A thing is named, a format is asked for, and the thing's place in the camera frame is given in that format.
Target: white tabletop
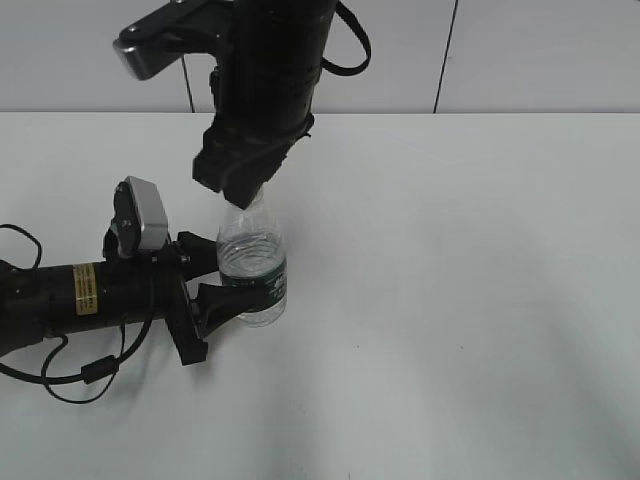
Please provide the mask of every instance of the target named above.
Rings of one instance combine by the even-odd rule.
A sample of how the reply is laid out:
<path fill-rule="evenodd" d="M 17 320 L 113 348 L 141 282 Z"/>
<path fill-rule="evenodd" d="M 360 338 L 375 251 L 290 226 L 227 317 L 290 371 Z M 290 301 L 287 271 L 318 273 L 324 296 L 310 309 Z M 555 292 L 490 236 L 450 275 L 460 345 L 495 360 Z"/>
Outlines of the white tabletop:
<path fill-rule="evenodd" d="M 40 238 L 43 265 L 97 261 L 136 175 L 173 234 L 215 236 L 223 201 L 190 180 L 209 122 L 0 114 L 0 221 Z M 192 367 L 157 322 L 89 406 L 0 378 L 2 478 L 640 478 L 638 132 L 631 115 L 319 116 L 265 197 L 285 314 L 227 324 Z M 0 257 L 32 255 L 0 233 Z M 118 334 L 70 340 L 52 375 Z M 55 344 L 2 361 L 37 372 Z"/>

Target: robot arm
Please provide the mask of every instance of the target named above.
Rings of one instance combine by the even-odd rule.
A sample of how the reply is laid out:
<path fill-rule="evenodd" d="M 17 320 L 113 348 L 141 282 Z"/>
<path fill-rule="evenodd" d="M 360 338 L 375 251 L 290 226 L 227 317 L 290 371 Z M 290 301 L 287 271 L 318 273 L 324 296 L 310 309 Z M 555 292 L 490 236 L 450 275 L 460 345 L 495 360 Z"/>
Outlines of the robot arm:
<path fill-rule="evenodd" d="M 134 342 L 139 346 L 151 322 L 164 318 L 182 364 L 190 365 L 206 360 L 205 339 L 213 330 L 264 302 L 268 292 L 259 287 L 200 284 L 198 296 L 189 296 L 187 281 L 218 270 L 216 243 L 190 232 L 172 241 L 153 183 L 127 177 L 113 203 L 102 262 L 39 268 L 40 243 L 20 227 L 0 225 L 30 238 L 39 251 L 29 269 L 0 260 L 0 357 L 45 337 L 144 322 L 143 336 Z M 112 375 L 129 356 L 100 359 L 74 381 Z M 31 383 L 71 383 L 2 364 L 0 373 Z"/>
<path fill-rule="evenodd" d="M 365 49 L 367 58 L 357 67 L 323 58 L 334 13 Z M 193 162 L 193 178 L 240 208 L 309 134 L 323 68 L 356 75 L 371 58 L 367 34 L 337 0 L 177 0 L 125 28 L 114 47 L 139 80 L 186 53 L 216 57 L 210 86 L 217 113 Z"/>

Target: cable strap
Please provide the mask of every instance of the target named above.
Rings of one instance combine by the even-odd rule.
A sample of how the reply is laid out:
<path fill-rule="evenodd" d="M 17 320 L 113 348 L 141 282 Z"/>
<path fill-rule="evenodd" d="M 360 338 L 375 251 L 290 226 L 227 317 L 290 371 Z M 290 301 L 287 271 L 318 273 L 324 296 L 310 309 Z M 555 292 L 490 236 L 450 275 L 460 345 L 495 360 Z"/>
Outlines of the cable strap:
<path fill-rule="evenodd" d="M 359 73 L 364 72 L 371 62 L 371 41 L 369 40 L 367 32 L 364 31 L 364 28 L 362 28 L 362 25 L 360 25 L 360 22 L 358 21 L 354 13 L 349 10 L 344 5 L 344 3 L 340 1 L 338 2 L 338 4 L 336 5 L 336 13 L 342 19 L 342 21 L 347 24 L 347 27 L 351 29 L 358 40 L 360 40 L 360 43 L 362 44 L 362 47 L 367 54 L 367 58 L 357 67 L 341 67 L 340 65 L 336 65 L 326 58 L 323 58 L 322 67 L 325 70 L 333 73 L 334 75 L 339 75 L 341 77 L 351 77 L 353 75 L 358 75 Z"/>

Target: green bottle label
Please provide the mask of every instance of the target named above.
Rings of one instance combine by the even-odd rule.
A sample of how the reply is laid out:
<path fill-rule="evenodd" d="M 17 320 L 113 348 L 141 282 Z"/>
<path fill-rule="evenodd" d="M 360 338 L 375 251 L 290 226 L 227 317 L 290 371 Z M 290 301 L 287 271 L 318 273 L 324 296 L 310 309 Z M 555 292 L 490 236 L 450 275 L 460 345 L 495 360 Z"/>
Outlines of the green bottle label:
<path fill-rule="evenodd" d="M 220 272 L 220 280 L 225 287 L 267 287 L 267 298 L 262 305 L 247 310 L 256 313 L 273 307 L 287 294 L 287 261 L 260 277 L 233 277 Z"/>

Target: white wall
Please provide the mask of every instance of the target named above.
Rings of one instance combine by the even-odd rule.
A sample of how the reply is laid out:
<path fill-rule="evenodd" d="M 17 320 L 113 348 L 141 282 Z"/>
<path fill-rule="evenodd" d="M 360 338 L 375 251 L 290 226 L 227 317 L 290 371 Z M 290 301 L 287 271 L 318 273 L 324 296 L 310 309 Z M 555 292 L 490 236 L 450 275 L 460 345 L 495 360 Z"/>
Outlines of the white wall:
<path fill-rule="evenodd" d="M 137 82 L 112 51 L 128 23 L 164 0 L 18 0 L 0 14 L 0 110 L 187 111 L 179 65 Z M 314 110 L 430 111 L 453 0 L 346 0 L 371 35 L 373 63 L 363 75 L 324 75 Z M 364 58 L 339 19 L 327 55 Z M 198 111 L 212 109 L 212 59 L 188 58 Z"/>
<path fill-rule="evenodd" d="M 111 42 L 157 0 L 4 0 L 0 110 L 188 111 L 182 70 L 127 74 Z"/>
<path fill-rule="evenodd" d="M 346 0 L 370 33 L 365 74 L 325 73 L 316 112 L 431 112 L 455 0 Z M 459 0 L 439 112 L 640 111 L 640 2 Z M 165 0 L 19 0 L 0 10 L 0 110 L 187 111 L 178 64 L 137 82 L 111 41 Z M 339 19 L 327 56 L 363 52 Z M 211 111 L 210 58 L 187 60 Z"/>
<path fill-rule="evenodd" d="M 362 75 L 336 77 L 324 72 L 314 111 L 430 112 L 433 109 L 453 0 L 345 0 L 373 44 L 373 60 Z M 340 65 L 365 58 L 360 42 L 336 17 L 326 57 Z M 196 111 L 212 111 L 206 57 L 187 60 Z"/>
<path fill-rule="evenodd" d="M 441 112 L 640 111 L 637 0 L 460 0 Z"/>

